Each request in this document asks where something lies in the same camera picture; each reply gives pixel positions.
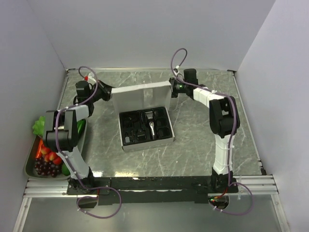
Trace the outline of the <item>black silver hair clipper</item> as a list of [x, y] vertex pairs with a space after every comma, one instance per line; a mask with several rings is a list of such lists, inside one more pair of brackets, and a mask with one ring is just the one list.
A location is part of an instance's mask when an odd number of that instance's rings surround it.
[[147, 125], [150, 128], [151, 138], [155, 139], [155, 122], [154, 122], [154, 114], [153, 111], [148, 111], [145, 113], [147, 119]]

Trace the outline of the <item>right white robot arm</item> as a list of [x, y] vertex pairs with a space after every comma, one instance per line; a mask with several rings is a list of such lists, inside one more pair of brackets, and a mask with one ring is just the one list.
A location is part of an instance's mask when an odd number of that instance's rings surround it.
[[240, 126], [235, 98], [200, 85], [195, 69], [185, 69], [180, 73], [178, 68], [172, 69], [174, 77], [169, 79], [172, 97], [176, 98], [183, 93], [209, 109], [210, 129], [215, 136], [211, 187], [218, 193], [227, 192], [233, 177], [231, 161], [233, 141]]

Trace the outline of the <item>white box with black tray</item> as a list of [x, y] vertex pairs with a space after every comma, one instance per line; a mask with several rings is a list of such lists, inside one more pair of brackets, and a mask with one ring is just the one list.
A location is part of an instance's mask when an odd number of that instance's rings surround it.
[[[169, 81], [112, 89], [112, 102], [118, 116], [124, 151], [141, 150], [174, 142], [168, 113], [171, 100]], [[145, 113], [153, 111], [155, 139], [151, 138]]]

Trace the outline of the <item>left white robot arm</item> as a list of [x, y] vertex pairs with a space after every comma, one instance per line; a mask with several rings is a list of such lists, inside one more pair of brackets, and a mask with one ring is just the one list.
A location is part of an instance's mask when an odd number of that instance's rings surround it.
[[84, 194], [90, 194], [96, 189], [96, 183], [78, 148], [78, 122], [92, 116], [95, 102], [111, 99], [112, 86], [100, 80], [93, 85], [82, 80], [75, 87], [73, 105], [46, 112], [42, 140], [63, 160], [70, 172], [70, 185]]

